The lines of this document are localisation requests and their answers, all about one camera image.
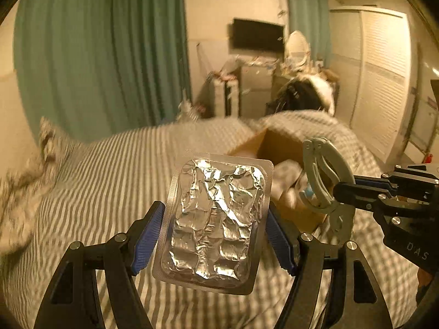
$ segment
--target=louvered door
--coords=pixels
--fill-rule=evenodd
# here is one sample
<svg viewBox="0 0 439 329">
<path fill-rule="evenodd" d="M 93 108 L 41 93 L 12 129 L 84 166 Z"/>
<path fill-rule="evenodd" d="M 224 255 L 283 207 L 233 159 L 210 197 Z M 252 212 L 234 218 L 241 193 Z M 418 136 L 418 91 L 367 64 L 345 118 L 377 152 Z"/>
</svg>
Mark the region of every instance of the louvered door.
<svg viewBox="0 0 439 329">
<path fill-rule="evenodd" d="M 383 162 L 403 121 L 410 81 L 407 19 L 361 11 L 364 53 L 361 85 L 351 127 Z"/>
<path fill-rule="evenodd" d="M 401 128 L 410 83 L 407 16 L 342 6 L 330 14 L 331 69 L 340 75 L 335 116 L 386 162 Z"/>
</svg>

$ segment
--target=metal clamp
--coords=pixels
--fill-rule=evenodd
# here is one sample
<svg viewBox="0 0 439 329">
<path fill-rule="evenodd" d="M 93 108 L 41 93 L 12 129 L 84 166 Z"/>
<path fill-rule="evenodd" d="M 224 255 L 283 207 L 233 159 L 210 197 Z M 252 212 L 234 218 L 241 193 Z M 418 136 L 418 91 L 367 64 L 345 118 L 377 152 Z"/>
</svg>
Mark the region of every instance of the metal clamp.
<svg viewBox="0 0 439 329">
<path fill-rule="evenodd" d="M 310 138 L 303 142 L 303 163 L 309 184 L 320 206 L 314 206 L 304 191 L 299 196 L 302 202 L 315 212 L 328 214 L 331 229 L 337 233 L 340 243 L 350 239 L 355 207 L 339 203 L 326 189 L 320 177 L 319 168 L 330 178 L 333 184 L 339 182 L 355 184 L 355 178 L 349 165 L 326 138 Z"/>
</svg>

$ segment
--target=black bag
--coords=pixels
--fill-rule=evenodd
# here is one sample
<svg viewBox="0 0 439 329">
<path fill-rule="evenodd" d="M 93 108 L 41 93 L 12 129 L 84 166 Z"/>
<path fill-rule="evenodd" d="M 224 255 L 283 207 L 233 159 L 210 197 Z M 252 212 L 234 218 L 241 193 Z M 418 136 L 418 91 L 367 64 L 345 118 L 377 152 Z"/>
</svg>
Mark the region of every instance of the black bag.
<svg viewBox="0 0 439 329">
<path fill-rule="evenodd" d="M 286 110 L 323 110 L 313 85 L 307 81 L 292 81 L 282 95 L 267 105 L 267 115 Z"/>
</svg>

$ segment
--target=cabinet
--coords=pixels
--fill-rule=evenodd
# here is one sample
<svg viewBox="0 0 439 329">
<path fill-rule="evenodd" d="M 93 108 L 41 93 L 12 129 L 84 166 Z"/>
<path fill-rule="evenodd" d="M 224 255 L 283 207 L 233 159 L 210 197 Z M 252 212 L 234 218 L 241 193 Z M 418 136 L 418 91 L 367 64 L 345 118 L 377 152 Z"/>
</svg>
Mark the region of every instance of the cabinet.
<svg viewBox="0 0 439 329">
<path fill-rule="evenodd" d="M 335 116 L 381 161 L 398 139 L 410 86 L 407 15 L 366 6 L 330 12 L 331 69 L 340 76 Z"/>
<path fill-rule="evenodd" d="M 265 116 L 266 105 L 271 101 L 273 69 L 244 65 L 239 74 L 241 89 L 240 115 L 257 119 Z"/>
</svg>

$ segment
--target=crumpled foil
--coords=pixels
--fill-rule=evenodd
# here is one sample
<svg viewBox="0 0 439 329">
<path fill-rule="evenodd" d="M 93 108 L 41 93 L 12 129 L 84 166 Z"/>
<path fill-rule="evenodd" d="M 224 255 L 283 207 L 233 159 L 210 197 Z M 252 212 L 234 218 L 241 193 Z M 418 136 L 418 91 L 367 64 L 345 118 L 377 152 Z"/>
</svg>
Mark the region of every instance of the crumpled foil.
<svg viewBox="0 0 439 329">
<path fill-rule="evenodd" d="M 187 162 L 162 264 L 190 281 L 242 281 L 249 275 L 252 230 L 262 217 L 264 177 L 253 166 Z"/>
</svg>

